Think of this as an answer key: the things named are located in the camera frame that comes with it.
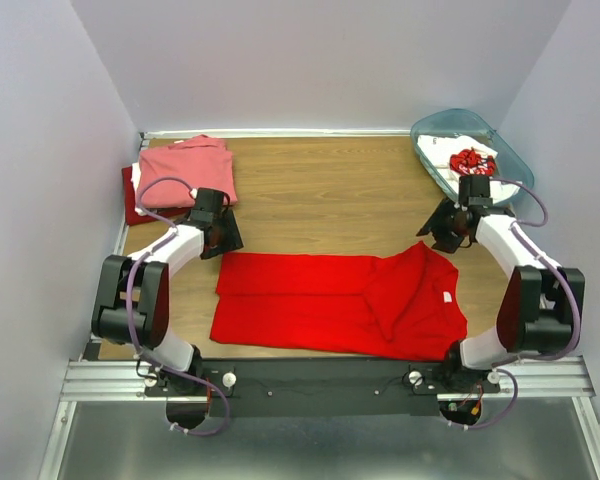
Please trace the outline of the bright red t-shirt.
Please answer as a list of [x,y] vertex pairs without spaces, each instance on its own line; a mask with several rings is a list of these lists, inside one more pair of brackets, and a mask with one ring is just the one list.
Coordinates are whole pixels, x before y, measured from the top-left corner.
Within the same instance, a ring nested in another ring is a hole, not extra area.
[[419,242],[389,256],[224,256],[211,340],[440,361],[467,335],[457,268]]

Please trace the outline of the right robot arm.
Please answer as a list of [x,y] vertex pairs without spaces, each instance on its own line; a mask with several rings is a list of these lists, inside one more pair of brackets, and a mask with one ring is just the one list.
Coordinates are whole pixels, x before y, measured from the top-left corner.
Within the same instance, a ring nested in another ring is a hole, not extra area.
[[581,337],[584,274],[552,259],[524,232],[524,222],[496,206],[491,182],[486,175],[461,176],[456,199],[442,200],[418,232],[447,254],[479,244],[508,277],[494,327],[454,342],[435,370],[436,380],[454,392],[473,384],[476,371],[561,359]]

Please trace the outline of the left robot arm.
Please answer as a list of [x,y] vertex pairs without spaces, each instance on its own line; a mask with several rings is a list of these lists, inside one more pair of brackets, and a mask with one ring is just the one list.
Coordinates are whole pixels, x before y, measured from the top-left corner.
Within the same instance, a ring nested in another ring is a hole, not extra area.
[[192,260],[239,250],[243,242],[225,192],[200,188],[183,218],[167,220],[166,232],[130,255],[112,254],[102,264],[91,319],[92,333],[129,345],[141,359],[167,372],[181,395],[202,380],[199,349],[170,327],[170,281]]

